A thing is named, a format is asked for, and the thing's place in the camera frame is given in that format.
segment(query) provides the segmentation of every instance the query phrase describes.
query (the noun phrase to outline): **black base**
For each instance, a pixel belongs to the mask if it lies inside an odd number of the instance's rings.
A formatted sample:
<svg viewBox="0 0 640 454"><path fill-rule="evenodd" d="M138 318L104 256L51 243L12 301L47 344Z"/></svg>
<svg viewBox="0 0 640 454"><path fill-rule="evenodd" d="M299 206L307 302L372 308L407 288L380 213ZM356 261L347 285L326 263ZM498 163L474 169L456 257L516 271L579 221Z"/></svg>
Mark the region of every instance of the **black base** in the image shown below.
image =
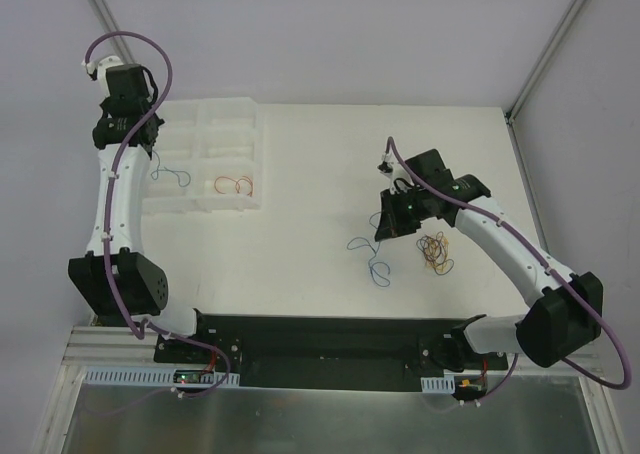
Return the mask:
<svg viewBox="0 0 640 454"><path fill-rule="evenodd" d="M421 377L443 375L431 352L442 350L443 336L463 322L202 315L194 338L222 349L245 387L419 392ZM504 357L484 357L491 370L508 367ZM480 370L482 359L467 353L461 362ZM204 349L158 338L158 363L210 360ZM220 359L216 370L224 370Z"/></svg>

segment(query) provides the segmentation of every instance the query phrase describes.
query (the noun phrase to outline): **white cable clip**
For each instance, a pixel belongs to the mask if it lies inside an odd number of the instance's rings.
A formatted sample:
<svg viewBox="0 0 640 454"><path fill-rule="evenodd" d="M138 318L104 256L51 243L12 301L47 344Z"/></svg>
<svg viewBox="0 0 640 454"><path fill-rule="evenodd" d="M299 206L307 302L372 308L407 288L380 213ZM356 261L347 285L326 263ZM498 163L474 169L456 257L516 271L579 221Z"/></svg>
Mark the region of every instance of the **white cable clip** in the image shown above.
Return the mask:
<svg viewBox="0 0 640 454"><path fill-rule="evenodd" d="M90 61L90 62L86 62L84 59L82 60L82 67L84 68L85 72L91 77L93 78L93 76L95 75L96 69L97 69L97 65L94 61Z"/></svg>

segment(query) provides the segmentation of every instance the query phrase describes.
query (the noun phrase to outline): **red wire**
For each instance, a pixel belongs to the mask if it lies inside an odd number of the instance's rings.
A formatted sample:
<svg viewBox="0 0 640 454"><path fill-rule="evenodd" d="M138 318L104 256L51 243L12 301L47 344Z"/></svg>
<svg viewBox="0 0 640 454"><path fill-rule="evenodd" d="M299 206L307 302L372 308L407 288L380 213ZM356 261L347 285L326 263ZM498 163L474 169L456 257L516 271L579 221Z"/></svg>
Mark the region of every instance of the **red wire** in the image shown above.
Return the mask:
<svg viewBox="0 0 640 454"><path fill-rule="evenodd" d="M487 362L487 358L485 357L484 359L482 359L482 376L480 377L480 379L482 379L483 381L487 377L488 370L489 370L489 363Z"/></svg>
<svg viewBox="0 0 640 454"><path fill-rule="evenodd" d="M211 371L213 371L213 368L216 367L217 360L218 360L218 355L215 352L212 352L211 362L209 362L209 365L204 368L204 370L202 371L202 374L209 374Z"/></svg>
<svg viewBox="0 0 640 454"><path fill-rule="evenodd" d="M241 186L240 183L242 181L246 182L247 184L249 184L249 188L250 188L248 196L249 197L253 196L253 181L249 177L242 176L239 179L233 179L233 178L227 177L227 176L218 176L218 177L216 177L216 180L213 181L213 188L216 190L216 192L218 194L228 194L228 192L224 192L224 191L221 191L220 189L218 189L218 181L220 179L226 179L227 181L234 182L235 185L236 185L236 194L240 194L240 190L242 189L242 186Z"/></svg>

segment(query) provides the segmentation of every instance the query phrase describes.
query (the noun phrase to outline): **metal frame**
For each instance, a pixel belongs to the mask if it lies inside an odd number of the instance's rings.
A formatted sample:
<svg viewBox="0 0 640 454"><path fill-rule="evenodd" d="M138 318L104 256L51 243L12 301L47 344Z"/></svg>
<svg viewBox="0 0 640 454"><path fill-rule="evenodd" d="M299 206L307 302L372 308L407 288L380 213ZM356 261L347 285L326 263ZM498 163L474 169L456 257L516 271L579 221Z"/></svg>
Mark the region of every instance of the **metal frame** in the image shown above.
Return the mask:
<svg viewBox="0 0 640 454"><path fill-rule="evenodd" d="M88 0L93 13L100 22L102 29L105 33L119 31L118 23L116 22L111 9L109 9L109 5L105 0ZM131 49L129 49L129 45L127 41L122 37L112 37L110 39L111 45L115 53L118 55L120 59L122 59L126 64L132 64L135 62L133 54L131 53Z"/></svg>
<svg viewBox="0 0 640 454"><path fill-rule="evenodd" d="M512 124L513 120L518 117L518 114L520 114L520 112L522 111L522 108L526 104L534 88L537 86L538 82L547 71L548 67L551 65L556 52L558 52L558 49L562 45L562 41L566 38L567 34L573 27L575 20L583 11L588 1L589 0L571 1L571 4L565 11L562 19L558 23L558 26L553 31L551 38L547 42L547 45L542 50L540 57L538 57L538 60L533 66L533 69L527 77L524 86L522 86L522 89L518 93L516 100L514 101L511 108L507 110L506 117L509 124Z"/></svg>
<svg viewBox="0 0 640 454"><path fill-rule="evenodd" d="M113 13L105 0L88 1L105 32L119 30ZM524 86L505 116L534 216L536 230L541 245L545 249L546 240L540 223L535 193L531 187L528 170L518 146L517 136L513 130L513 121L529 100L588 1L572 0L571 5L554 30ZM115 52L125 62L134 62L133 54L124 39L113 38L111 42ZM153 361L155 344L155 338L148 337L143 341L139 341L124 328L74 328L57 375L54 391L46 410L45 420L34 443L33 452L46 454L61 452L70 427L82 379L87 372L87 366L140 366L147 368L157 366ZM598 355L593 345L586 346L572 357L592 372L602 375ZM189 366L164 364L163 367L188 368ZM576 373L563 364L558 364L550 369L542 369L524 358L519 362L516 375L576 376ZM580 385L600 450L607 453L627 452L624 436L609 392L603 389L602 386L584 378L580 379Z"/></svg>

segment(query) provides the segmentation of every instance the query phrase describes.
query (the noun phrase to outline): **tangled rubber bands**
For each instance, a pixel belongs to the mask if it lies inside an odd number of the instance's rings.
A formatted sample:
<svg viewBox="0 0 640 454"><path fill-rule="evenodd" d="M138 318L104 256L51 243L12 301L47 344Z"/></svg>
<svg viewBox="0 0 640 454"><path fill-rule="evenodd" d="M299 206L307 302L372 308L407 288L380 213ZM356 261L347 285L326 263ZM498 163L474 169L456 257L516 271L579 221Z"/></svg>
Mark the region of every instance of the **tangled rubber bands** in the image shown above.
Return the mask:
<svg viewBox="0 0 640 454"><path fill-rule="evenodd" d="M245 196L249 197L253 196L253 181L247 176L242 176L239 179L233 179L227 176L219 176L215 181L213 181L213 188L218 194L233 194L233 192L229 192L230 185L233 186L235 194L244 194Z"/></svg>
<svg viewBox="0 0 640 454"><path fill-rule="evenodd" d="M416 241L416 247L424 256L427 266L439 276L444 276L453 269L454 261L449 258L449 241L442 231L435 237L422 236Z"/></svg>

